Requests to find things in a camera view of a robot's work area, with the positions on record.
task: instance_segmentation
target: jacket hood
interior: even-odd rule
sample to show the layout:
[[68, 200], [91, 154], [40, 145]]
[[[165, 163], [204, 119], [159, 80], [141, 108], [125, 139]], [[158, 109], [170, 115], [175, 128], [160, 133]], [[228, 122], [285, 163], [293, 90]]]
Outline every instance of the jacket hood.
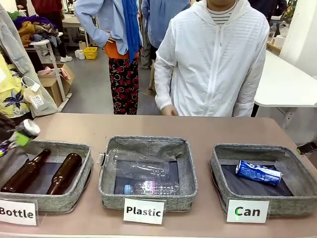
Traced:
[[[247, 13], [250, 9], [252, 8], [248, 0], [238, 0], [237, 5], [235, 6], [229, 20], [225, 24], [229, 24], [239, 19], [241, 16]], [[194, 3], [192, 6], [192, 10], [205, 22], [212, 25], [216, 25], [216, 23], [214, 22], [210, 13], [207, 10], [207, 0], [202, 0], [202, 1]]]

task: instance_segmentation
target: soda can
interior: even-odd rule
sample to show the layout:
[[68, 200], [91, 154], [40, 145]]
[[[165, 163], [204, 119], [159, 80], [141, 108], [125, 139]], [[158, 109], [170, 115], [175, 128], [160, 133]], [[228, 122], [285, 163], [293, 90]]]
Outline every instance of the soda can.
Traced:
[[280, 171], [272, 170], [261, 165], [253, 165], [243, 160], [240, 160], [237, 165], [236, 174], [253, 181], [270, 183], [272, 185], [277, 185], [282, 179], [282, 173]]

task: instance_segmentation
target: gray floor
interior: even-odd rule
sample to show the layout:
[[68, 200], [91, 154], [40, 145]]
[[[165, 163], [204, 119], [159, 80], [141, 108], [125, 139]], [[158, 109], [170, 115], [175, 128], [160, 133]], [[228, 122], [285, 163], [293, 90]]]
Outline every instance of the gray floor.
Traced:
[[[70, 89], [73, 94], [63, 113], [113, 114], [108, 57], [98, 51], [96, 60], [79, 60], [74, 54], [67, 65], [75, 73]], [[151, 71], [142, 69], [139, 62], [139, 115], [160, 115], [154, 96], [148, 91]]]

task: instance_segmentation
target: red and black patterned pants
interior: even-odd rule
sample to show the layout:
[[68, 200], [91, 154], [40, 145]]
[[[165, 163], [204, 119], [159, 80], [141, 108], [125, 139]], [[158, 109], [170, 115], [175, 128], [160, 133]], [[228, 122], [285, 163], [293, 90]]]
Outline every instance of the red and black patterned pants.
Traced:
[[139, 96], [137, 59], [109, 58], [109, 73], [114, 114], [136, 115]]

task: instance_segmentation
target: white hooded jacket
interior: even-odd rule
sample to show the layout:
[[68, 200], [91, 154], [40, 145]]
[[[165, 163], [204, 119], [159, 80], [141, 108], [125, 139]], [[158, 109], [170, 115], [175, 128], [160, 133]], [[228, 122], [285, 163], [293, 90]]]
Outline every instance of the white hooded jacket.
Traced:
[[207, 0], [176, 15], [157, 51], [157, 106], [173, 104], [180, 116], [250, 116], [268, 31], [247, 0], [224, 25], [216, 25]]

